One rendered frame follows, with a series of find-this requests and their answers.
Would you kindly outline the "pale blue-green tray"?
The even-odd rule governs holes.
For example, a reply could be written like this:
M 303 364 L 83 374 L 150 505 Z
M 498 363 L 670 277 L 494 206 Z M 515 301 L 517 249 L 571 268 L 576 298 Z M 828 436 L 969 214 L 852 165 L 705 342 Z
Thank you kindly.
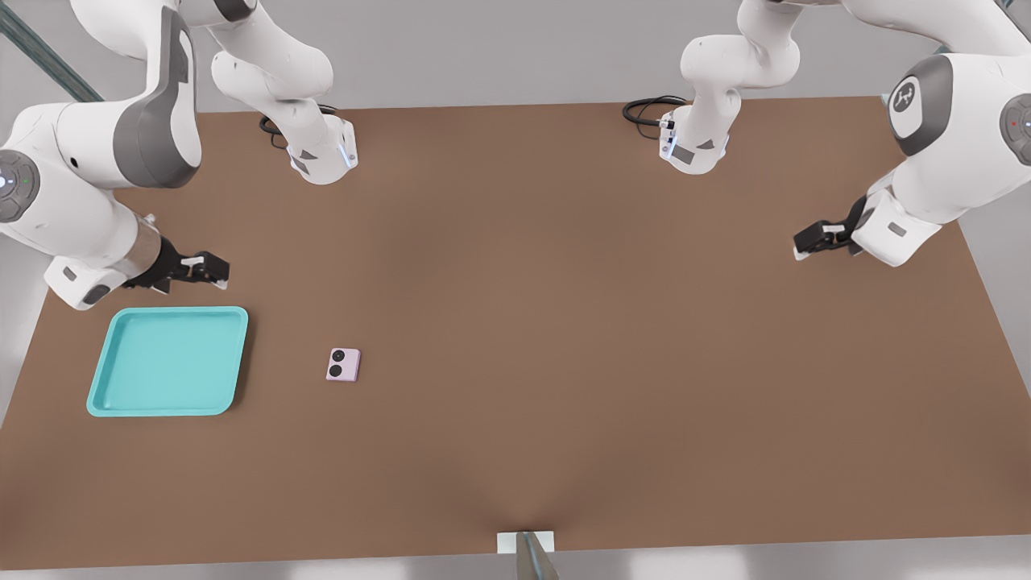
M 240 307 L 128 308 L 108 325 L 93 417 L 209 417 L 233 403 L 246 345 Z

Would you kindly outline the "pale lilac phone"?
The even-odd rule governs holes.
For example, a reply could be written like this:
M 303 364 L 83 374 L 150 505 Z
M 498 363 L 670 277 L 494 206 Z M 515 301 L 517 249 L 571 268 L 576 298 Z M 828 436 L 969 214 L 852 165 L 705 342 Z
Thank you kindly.
M 328 381 L 356 382 L 362 353 L 358 349 L 334 348 L 325 371 Z

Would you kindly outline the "silver frame post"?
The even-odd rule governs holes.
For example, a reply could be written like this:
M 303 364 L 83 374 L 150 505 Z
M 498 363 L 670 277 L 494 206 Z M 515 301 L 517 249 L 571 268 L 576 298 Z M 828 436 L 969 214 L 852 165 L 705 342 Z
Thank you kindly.
M 0 0 L 0 34 L 75 102 L 103 102 L 104 98 L 15 12 Z
M 497 554 L 516 555 L 516 580 L 560 580 L 551 561 L 555 552 L 555 532 L 498 532 Z

